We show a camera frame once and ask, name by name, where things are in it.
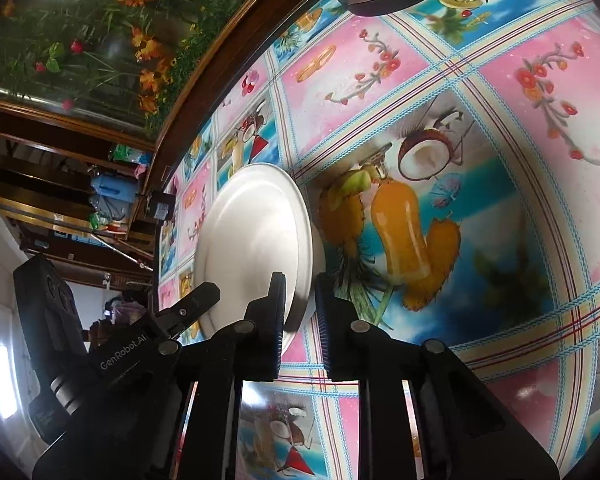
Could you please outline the white foam plate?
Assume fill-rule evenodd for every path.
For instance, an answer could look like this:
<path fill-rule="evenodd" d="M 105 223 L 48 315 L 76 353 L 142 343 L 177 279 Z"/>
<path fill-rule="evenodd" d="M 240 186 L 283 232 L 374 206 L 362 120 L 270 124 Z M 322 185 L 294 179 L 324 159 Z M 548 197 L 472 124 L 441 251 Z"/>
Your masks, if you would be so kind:
<path fill-rule="evenodd" d="M 282 350 L 315 311 L 313 283 L 326 270 L 323 242 L 296 182 L 271 164 L 237 171 L 221 188 L 198 234 L 194 284 L 210 282 L 221 298 L 201 315 L 209 338 L 240 320 L 268 292 L 272 274 L 286 278 Z"/>

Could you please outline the small black box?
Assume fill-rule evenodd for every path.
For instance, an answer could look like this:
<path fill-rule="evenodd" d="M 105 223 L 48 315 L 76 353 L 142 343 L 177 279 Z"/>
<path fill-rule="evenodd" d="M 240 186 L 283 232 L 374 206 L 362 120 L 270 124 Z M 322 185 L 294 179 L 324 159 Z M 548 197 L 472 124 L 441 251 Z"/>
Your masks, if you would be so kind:
<path fill-rule="evenodd" d="M 176 196 L 152 190 L 146 197 L 145 216 L 165 222 L 173 218 Z"/>

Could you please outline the blue plastic jug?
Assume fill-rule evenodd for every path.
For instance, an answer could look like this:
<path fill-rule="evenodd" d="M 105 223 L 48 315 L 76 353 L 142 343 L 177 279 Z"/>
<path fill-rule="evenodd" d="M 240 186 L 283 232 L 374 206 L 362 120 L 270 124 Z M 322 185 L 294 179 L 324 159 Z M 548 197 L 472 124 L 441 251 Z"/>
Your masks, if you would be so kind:
<path fill-rule="evenodd" d="M 137 183 L 135 181 L 107 176 L 106 174 L 91 178 L 91 185 L 100 196 L 129 204 L 134 202 L 137 193 Z"/>

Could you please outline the colourful printed tablecloth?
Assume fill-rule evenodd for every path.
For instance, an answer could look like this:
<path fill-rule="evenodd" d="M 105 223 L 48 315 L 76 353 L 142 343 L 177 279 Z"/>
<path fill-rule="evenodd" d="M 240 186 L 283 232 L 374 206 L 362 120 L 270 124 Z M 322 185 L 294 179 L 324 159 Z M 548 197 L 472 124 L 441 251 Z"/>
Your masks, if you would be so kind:
<path fill-rule="evenodd" d="M 166 189 L 158 305 L 239 169 L 300 188 L 358 316 L 451 347 L 569 474 L 600 435 L 600 11 L 314 0 L 197 129 Z"/>

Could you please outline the fish tank with plants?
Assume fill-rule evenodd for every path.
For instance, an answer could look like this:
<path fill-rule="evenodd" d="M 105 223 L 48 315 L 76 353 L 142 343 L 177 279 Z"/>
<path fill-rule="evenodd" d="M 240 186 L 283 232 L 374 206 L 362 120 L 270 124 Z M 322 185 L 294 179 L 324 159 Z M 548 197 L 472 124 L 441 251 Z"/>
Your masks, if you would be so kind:
<path fill-rule="evenodd" d="M 0 100 L 152 140 L 247 0 L 0 0 Z"/>

